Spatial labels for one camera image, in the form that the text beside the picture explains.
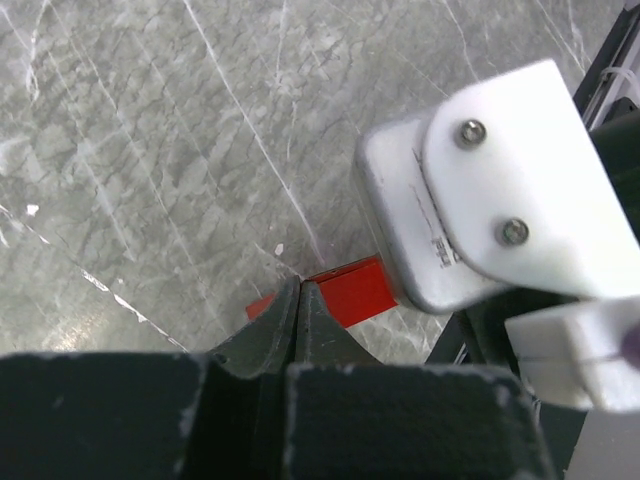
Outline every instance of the marble surface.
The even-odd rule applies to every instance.
[[[623,3],[0,0],[0,352],[211,348],[374,253],[361,132],[546,57],[573,90]],[[445,323],[352,333],[416,362]]]

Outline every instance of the screw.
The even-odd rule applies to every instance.
[[[511,218],[504,222],[500,231],[500,240],[505,245],[517,247],[529,238],[529,227],[519,218]]]
[[[486,138],[487,129],[478,120],[467,120],[458,128],[458,145],[462,148],[475,148]]]

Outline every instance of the white vein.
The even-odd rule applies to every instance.
[[[291,137],[293,137],[293,127],[296,125],[296,116],[298,114],[298,104],[295,101],[291,102],[291,127],[289,127],[289,139],[287,140],[287,162],[291,160]]]
[[[71,39],[71,36],[69,35],[69,32],[65,28],[64,23],[62,22],[62,19],[58,15],[57,10],[55,9],[55,7],[53,5],[51,5],[51,8],[52,8],[56,18],[58,19],[58,22],[60,22],[60,27],[62,28],[62,31],[64,32],[65,36],[69,40],[71,48],[73,49],[73,51],[78,56],[78,59],[83,64],[86,65],[82,55],[80,55],[80,52],[78,51],[78,49],[75,46],[74,41]],[[173,232],[173,234],[174,234],[174,236],[176,238],[176,241],[178,242],[178,246],[180,247],[180,249],[183,251],[183,253],[187,257],[187,261],[189,262],[189,264],[193,267],[194,272],[196,273],[196,278],[197,278],[198,282],[204,287],[204,282],[202,281],[202,279],[200,278],[200,276],[198,274],[198,267],[196,266],[195,262],[193,261],[193,258],[191,257],[191,254],[189,253],[189,250],[187,249],[187,245],[186,245],[184,239],[182,238],[182,235],[180,234],[180,231],[178,230],[178,227],[176,226],[175,222],[173,221],[173,219],[169,215],[169,210],[167,209],[166,205],[162,201],[162,198],[160,196],[160,193],[158,192],[158,189],[156,188],[155,183],[153,183],[153,179],[151,178],[151,172],[149,171],[149,168],[147,167],[147,164],[144,161],[144,155],[142,154],[142,152],[140,152],[140,149],[137,147],[137,145],[135,144],[135,141],[133,140],[133,137],[131,136],[131,133],[130,133],[131,126],[129,124],[129,121],[124,117],[124,115],[122,115],[122,113],[120,112],[120,109],[118,108],[118,105],[117,105],[116,101],[111,96],[111,94],[109,93],[107,88],[104,86],[104,83],[102,82],[102,77],[98,73],[98,69],[97,69],[95,63],[93,63],[93,60],[91,60],[91,58],[89,57],[89,55],[87,54],[86,50],[84,49],[84,47],[82,45],[81,45],[81,48],[83,49],[83,51],[85,53],[85,56],[87,57],[87,60],[89,61],[89,64],[91,65],[91,69],[93,70],[94,74],[96,75],[96,78],[98,80],[98,86],[102,90],[103,94],[109,100],[109,103],[111,104],[111,106],[113,107],[113,109],[115,111],[116,118],[118,119],[118,121],[120,122],[120,124],[123,127],[123,131],[124,131],[125,135],[127,136],[127,139],[129,140],[129,144],[131,145],[131,149],[132,149],[133,153],[135,154],[135,156],[136,156],[136,158],[138,160],[138,164],[144,170],[144,173],[145,173],[145,175],[147,177],[147,180],[148,180],[149,186],[151,188],[151,191],[153,192],[153,195],[155,196],[156,201],[160,205],[160,208],[164,212],[164,214],[165,214],[165,216],[166,216],[166,218],[167,218],[167,220],[169,222],[171,230],[172,230],[172,232]],[[49,57],[52,59],[53,62],[55,62],[55,60],[53,60],[53,57],[51,56],[51,54],[49,54]],[[60,78],[61,78],[62,82],[64,83],[64,79],[62,79],[62,76],[60,74],[60,70],[59,69],[58,69],[58,75],[60,75]],[[202,293],[202,292],[200,292],[200,294],[203,297],[203,299],[205,301],[205,305],[207,306],[207,309],[209,310],[209,313],[211,314],[212,318],[215,318],[217,315],[216,315],[215,310],[211,306],[209,297],[206,294]],[[224,325],[221,324],[221,327],[222,327],[222,330],[225,333],[227,333]]]
[[[256,242],[253,242],[253,246],[256,247],[256,250],[258,250],[261,254],[269,257],[271,260],[273,260],[275,263],[277,263],[278,265],[280,265],[281,267],[289,270],[291,273],[293,273],[294,275],[297,275],[300,278],[304,278],[304,276],[300,275],[298,272],[296,272],[293,267],[290,267],[289,265],[287,265],[286,263],[284,263],[282,260],[280,260],[278,257],[276,257],[275,255],[267,252],[264,248],[262,248],[260,245],[258,245]]]
[[[416,67],[407,57],[405,57],[402,53],[400,53],[399,51],[397,51],[395,48],[393,49],[394,53],[398,56],[398,58],[400,58],[401,60],[403,60],[404,62],[406,62],[407,64],[409,64],[409,66],[418,74],[420,75],[422,78],[424,78],[429,85],[431,85],[433,88],[435,88],[438,92],[440,92],[445,98],[449,98],[449,95],[447,94],[447,92],[445,92],[444,90],[442,90],[438,84],[436,82],[434,82],[433,80],[431,80],[431,78],[424,73],[422,70],[420,70],[418,67]]]
[[[236,107],[238,108],[238,110],[242,114],[242,117],[244,118],[245,123],[247,124],[247,126],[249,127],[251,132],[253,133],[253,136],[256,139],[256,143],[258,144],[258,148],[260,149],[260,151],[262,152],[262,155],[264,156],[265,160],[267,161],[267,163],[271,167],[271,170],[273,171],[273,173],[278,178],[278,181],[282,185],[282,188],[283,188],[284,192],[286,193],[287,197],[289,197],[289,201],[291,202],[291,204],[293,205],[294,209],[296,210],[296,212],[300,216],[300,219],[302,220],[302,223],[304,224],[304,226],[305,226],[305,228],[307,230],[307,233],[309,234],[309,238],[310,238],[310,241],[311,241],[311,248],[312,248],[313,252],[315,253],[316,258],[318,259],[320,264],[322,266],[324,266],[326,262],[325,262],[324,258],[322,257],[322,255],[320,253],[320,248],[318,246],[318,239],[317,239],[315,233],[313,232],[313,230],[311,228],[311,225],[309,224],[309,221],[307,220],[307,217],[305,216],[304,212],[302,211],[302,207],[300,206],[300,203],[298,202],[296,197],[293,195],[293,193],[291,192],[289,187],[287,187],[286,183],[284,182],[284,179],[282,178],[282,175],[280,174],[280,172],[276,168],[275,164],[273,163],[273,160],[271,160],[271,157],[267,153],[267,149],[264,146],[264,142],[262,141],[262,138],[258,134],[258,131],[256,130],[256,128],[254,127],[253,122],[251,122],[251,119],[247,115],[247,112],[244,110],[244,108],[240,104],[240,101],[238,100],[238,97],[236,97],[236,95],[233,93],[233,89],[231,88],[231,85],[229,84],[229,81],[227,80],[227,77],[224,74],[224,71],[222,70],[222,67],[220,66],[220,63],[218,62],[218,56],[216,55],[215,51],[213,50],[213,47],[211,46],[211,43],[209,42],[208,38],[204,34],[204,30],[202,29],[202,26],[200,25],[200,22],[198,22],[198,19],[196,18],[195,13],[193,12],[193,9],[191,8],[191,4],[189,3],[188,0],[182,0],[182,2],[185,5],[185,8],[187,9],[187,12],[189,13],[189,16],[191,17],[191,20],[193,21],[196,29],[200,33],[200,36],[202,37],[202,40],[204,41],[204,44],[205,44],[205,47],[207,49],[207,54],[209,56],[209,59],[213,63],[214,67],[216,68],[216,71],[218,72],[218,75],[220,76],[220,80],[222,80],[222,83],[224,84],[225,88],[227,89],[227,92],[229,93],[229,96],[233,100],[233,103],[235,103]]]
[[[547,22],[549,23],[551,28],[553,28],[555,33],[558,35],[558,38],[560,39],[560,42],[562,42],[562,45],[564,45],[564,48],[567,50],[569,55],[571,55],[571,57],[575,60],[576,65],[578,65],[578,68],[584,74],[585,73],[585,69],[584,69],[584,66],[582,65],[582,62],[580,62],[580,60],[578,59],[578,56],[576,55],[576,52],[573,51],[573,49],[569,46],[567,41],[564,39],[564,37],[560,33],[560,29],[558,28],[556,23],[553,21],[553,18],[551,18],[551,15],[549,15],[549,12],[547,12],[547,9],[544,8],[544,5],[542,5],[540,0],[535,0],[535,2],[536,2],[536,5],[538,5],[540,10],[542,11],[542,14],[544,15],[544,17],[547,19]],[[560,46],[560,44],[558,43],[558,40],[555,38],[555,36],[549,31],[549,29],[546,29],[546,30],[549,33],[549,35],[553,38],[555,43],[562,49],[562,46]]]
[[[27,68],[27,77],[25,79],[25,87],[31,95],[32,102],[35,102],[40,96],[40,86],[38,85],[38,77],[36,77],[35,70],[33,69],[33,64],[36,61],[38,29],[40,28],[42,17],[44,17],[44,14],[47,11],[47,7],[49,5],[50,5],[50,0],[44,0],[42,2],[42,5],[40,6],[40,12],[38,12],[38,17],[36,18],[36,25],[35,27],[33,27],[33,32],[31,33],[31,49],[30,49],[31,51],[29,54],[29,67]]]
[[[1,228],[0,228],[0,243],[2,243],[2,245],[4,245],[5,247],[9,248],[9,242],[7,241],[7,238],[4,236],[4,232],[2,231]]]
[[[98,280],[96,277],[91,275],[86,270],[82,270],[82,278],[84,278],[86,281],[91,283],[93,286],[95,286],[101,292],[109,293],[113,297],[113,299],[116,301],[116,303],[118,305],[123,307],[125,310],[130,311],[131,313],[133,313],[136,316],[136,318],[138,319],[138,323],[148,323],[160,335],[165,337],[169,343],[181,348],[184,352],[188,352],[188,350],[183,345],[181,345],[175,338],[171,337],[167,332],[165,332],[157,324],[155,324],[154,322],[149,320],[147,317],[145,317],[142,313],[140,313],[138,310],[133,308],[131,306],[131,304],[129,304],[129,302],[127,302],[125,299],[123,299],[120,295],[117,295],[117,294],[113,293],[111,290],[109,290],[109,288],[104,283],[102,283],[100,280]]]
[[[22,44],[22,46],[25,48],[25,50],[30,51],[29,45],[27,45],[27,42],[25,42],[23,40],[22,35],[20,35],[20,33],[18,33],[18,29],[15,27],[15,25],[11,21],[11,17],[9,17],[9,13],[7,12],[7,9],[4,8],[3,6],[0,6],[0,12],[2,12],[2,15],[4,15],[4,18],[6,18],[7,23],[11,27],[11,30],[13,30],[13,33],[15,34],[16,38],[18,39],[18,41]]]
[[[280,83],[280,56],[282,55],[282,45],[287,36],[287,0],[282,2],[282,10],[280,11],[280,28],[278,41],[278,54],[276,55],[276,83]]]
[[[573,36],[573,44],[574,46],[580,49],[580,58],[582,60],[582,67],[584,68],[584,60],[585,58],[589,63],[591,63],[591,59],[587,52],[584,49],[584,40],[582,38],[582,32],[573,21],[573,5],[571,4],[571,0],[567,0],[567,12],[569,13],[569,25],[571,25],[571,35]]]
[[[467,39],[464,36],[462,27],[460,26],[460,23],[458,22],[458,19],[456,18],[456,16],[453,14],[453,10],[451,10],[451,7],[449,6],[449,2],[447,0],[442,0],[442,4],[445,6],[447,11],[449,12],[449,15],[451,16],[451,20],[453,20],[453,23],[455,23],[456,28],[458,29],[458,32],[462,37],[462,55],[464,56],[464,59],[467,62],[467,65],[469,66],[469,70],[471,70],[471,74],[473,75],[473,78],[475,78],[476,81],[478,81],[480,78],[478,77],[478,74],[476,73],[475,68],[473,68],[473,64],[471,63],[471,59],[469,58],[469,52],[467,51]]]
[[[54,68],[56,69],[58,77],[60,78],[60,81],[62,82],[62,85],[64,86],[64,89],[66,90],[67,95],[71,99],[71,102],[73,102],[75,104],[75,101],[73,100],[73,95],[71,94],[71,91],[69,90],[69,86],[67,85],[67,82],[64,80],[62,72],[60,72],[60,66],[58,65],[58,62],[56,62],[55,58],[53,58],[53,55],[51,55],[50,52],[47,52],[47,54],[49,56],[49,59],[51,60],[51,63],[53,64]],[[76,124],[76,130],[77,130],[78,134],[84,140],[84,143],[87,146],[87,148],[89,149],[90,154],[97,160],[98,157],[97,157],[97,154],[96,154],[96,151],[94,149],[93,144],[89,141],[89,139],[87,139],[87,137],[84,136],[84,134],[80,130],[78,119],[75,117],[75,115],[73,113],[71,113],[71,109],[67,109],[67,110],[69,112],[69,115],[73,119],[74,123]],[[102,186],[102,184],[96,178],[96,175],[95,175],[93,169],[89,166],[89,163],[84,158],[84,154],[78,153],[78,159],[80,160],[82,165],[85,167],[85,170],[89,174],[89,177],[91,178],[91,181],[93,182],[93,184],[96,187],[96,198],[98,199],[98,202],[100,203],[100,206],[102,207],[102,210],[109,216],[109,218],[111,218],[111,223],[113,224],[113,228],[115,229],[116,234],[118,235],[118,239],[120,240],[120,243],[122,243],[122,245],[124,246],[125,250],[127,251],[127,254],[126,254],[127,258],[129,258],[132,261],[135,261],[136,257],[133,254],[133,252],[131,251],[131,248],[129,248],[129,243],[127,242],[127,240],[126,240],[126,238],[124,236],[124,231],[122,230],[122,227],[120,226],[120,223],[118,222],[118,220],[116,219],[115,215],[113,214],[114,208],[111,205],[111,202],[109,201],[109,196],[105,192],[104,187]]]

